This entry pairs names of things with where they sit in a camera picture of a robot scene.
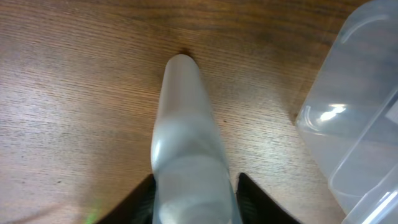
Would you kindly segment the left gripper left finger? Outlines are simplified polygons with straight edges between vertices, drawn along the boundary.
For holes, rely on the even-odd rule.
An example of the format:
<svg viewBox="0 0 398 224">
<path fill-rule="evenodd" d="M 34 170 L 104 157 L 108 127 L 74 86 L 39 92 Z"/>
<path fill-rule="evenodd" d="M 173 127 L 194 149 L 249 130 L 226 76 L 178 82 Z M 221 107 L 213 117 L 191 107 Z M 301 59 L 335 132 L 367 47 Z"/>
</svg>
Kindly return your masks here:
<svg viewBox="0 0 398 224">
<path fill-rule="evenodd" d="M 155 187 L 154 175 L 150 174 L 96 224 L 152 224 Z"/>
</svg>

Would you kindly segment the white calamine lotion bottle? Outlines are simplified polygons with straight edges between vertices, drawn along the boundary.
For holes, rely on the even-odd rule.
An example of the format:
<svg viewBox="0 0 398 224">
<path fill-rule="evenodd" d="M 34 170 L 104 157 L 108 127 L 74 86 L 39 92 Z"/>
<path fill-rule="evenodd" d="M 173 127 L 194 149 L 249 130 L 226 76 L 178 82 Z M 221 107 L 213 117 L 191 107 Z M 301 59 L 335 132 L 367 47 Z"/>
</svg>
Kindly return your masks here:
<svg viewBox="0 0 398 224">
<path fill-rule="evenodd" d="M 242 222 L 201 71 L 188 55 L 165 66 L 150 155 L 154 223 Z"/>
</svg>

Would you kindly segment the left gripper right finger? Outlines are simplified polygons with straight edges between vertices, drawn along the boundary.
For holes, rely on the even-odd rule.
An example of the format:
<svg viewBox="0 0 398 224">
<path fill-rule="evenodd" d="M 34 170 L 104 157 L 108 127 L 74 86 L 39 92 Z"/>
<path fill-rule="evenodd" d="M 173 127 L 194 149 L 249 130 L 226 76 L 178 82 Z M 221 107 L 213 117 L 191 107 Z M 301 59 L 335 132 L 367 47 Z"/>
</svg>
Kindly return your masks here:
<svg viewBox="0 0 398 224">
<path fill-rule="evenodd" d="M 300 224 L 243 172 L 239 174 L 236 198 L 244 224 Z"/>
</svg>

